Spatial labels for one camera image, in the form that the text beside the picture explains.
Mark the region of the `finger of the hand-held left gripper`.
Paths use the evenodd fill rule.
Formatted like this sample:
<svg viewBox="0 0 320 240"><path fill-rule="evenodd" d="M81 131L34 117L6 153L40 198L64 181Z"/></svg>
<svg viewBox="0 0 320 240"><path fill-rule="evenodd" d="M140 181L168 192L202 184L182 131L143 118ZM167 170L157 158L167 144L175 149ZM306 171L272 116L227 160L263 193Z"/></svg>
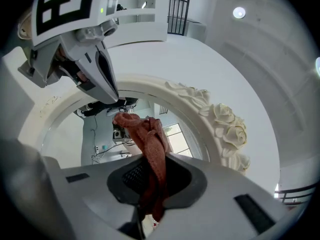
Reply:
<svg viewBox="0 0 320 240"><path fill-rule="evenodd" d="M116 84L114 68L104 41L96 46L95 62L99 73L104 81L103 87L107 89L108 95L115 101L119 100L119 92Z"/></svg>

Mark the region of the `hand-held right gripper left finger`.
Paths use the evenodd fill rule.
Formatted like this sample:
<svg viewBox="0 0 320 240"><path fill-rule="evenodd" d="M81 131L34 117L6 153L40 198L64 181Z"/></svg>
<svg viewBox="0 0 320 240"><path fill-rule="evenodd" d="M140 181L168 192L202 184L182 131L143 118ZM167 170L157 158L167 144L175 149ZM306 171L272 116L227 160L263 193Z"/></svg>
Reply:
<svg viewBox="0 0 320 240"><path fill-rule="evenodd" d="M107 186L109 175L140 159L62 169L53 157L43 158L57 200L76 236L142 236L138 210L120 203Z"/></svg>

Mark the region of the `person's left hand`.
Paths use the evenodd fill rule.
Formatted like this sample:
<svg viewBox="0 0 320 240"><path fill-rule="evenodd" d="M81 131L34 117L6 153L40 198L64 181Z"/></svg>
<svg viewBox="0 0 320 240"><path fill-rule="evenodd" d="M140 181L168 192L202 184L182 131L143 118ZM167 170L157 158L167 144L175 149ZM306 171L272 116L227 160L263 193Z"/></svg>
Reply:
<svg viewBox="0 0 320 240"><path fill-rule="evenodd" d="M57 62L57 69L62 71L64 76L69 77L75 82L77 86L89 81L86 75L77 66L76 62L67 58L61 45L57 48L54 59Z"/></svg>

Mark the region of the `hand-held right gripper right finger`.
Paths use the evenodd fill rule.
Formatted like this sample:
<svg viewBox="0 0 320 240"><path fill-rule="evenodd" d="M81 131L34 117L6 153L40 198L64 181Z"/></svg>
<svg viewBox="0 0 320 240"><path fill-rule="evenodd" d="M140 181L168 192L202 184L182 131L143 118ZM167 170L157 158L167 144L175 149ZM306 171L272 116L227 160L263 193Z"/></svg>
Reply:
<svg viewBox="0 0 320 240"><path fill-rule="evenodd" d="M278 240L287 208L239 172L169 154L191 173L190 184L164 202L160 240Z"/></svg>

